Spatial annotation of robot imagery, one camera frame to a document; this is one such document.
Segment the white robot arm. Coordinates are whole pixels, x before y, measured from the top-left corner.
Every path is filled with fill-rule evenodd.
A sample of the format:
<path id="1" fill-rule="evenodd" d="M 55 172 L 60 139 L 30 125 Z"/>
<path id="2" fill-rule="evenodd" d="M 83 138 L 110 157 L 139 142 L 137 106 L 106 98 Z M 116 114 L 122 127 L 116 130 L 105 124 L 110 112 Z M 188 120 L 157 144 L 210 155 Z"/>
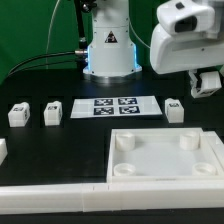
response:
<path id="1" fill-rule="evenodd" d="M 81 0 L 81 8 L 92 14 L 93 25 L 84 76 L 117 83 L 140 72 L 129 36 L 129 0 Z M 195 98 L 219 90 L 219 73 L 205 69 L 224 65 L 224 0 L 169 0 L 157 8 L 157 19 L 150 44 L 153 70 L 186 71 Z"/>

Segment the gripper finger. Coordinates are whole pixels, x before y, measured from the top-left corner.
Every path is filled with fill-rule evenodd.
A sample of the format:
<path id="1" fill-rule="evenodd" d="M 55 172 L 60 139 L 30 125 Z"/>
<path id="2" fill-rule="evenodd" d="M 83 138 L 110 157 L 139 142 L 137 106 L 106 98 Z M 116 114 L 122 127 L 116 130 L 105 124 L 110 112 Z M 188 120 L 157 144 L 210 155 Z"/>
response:
<path id="1" fill-rule="evenodd" d="M 201 77 L 196 70 L 189 70 L 188 75 L 190 78 L 190 86 L 191 86 L 191 95 L 193 98 L 201 97 L 201 88 L 198 87 L 198 84 L 201 81 Z"/>

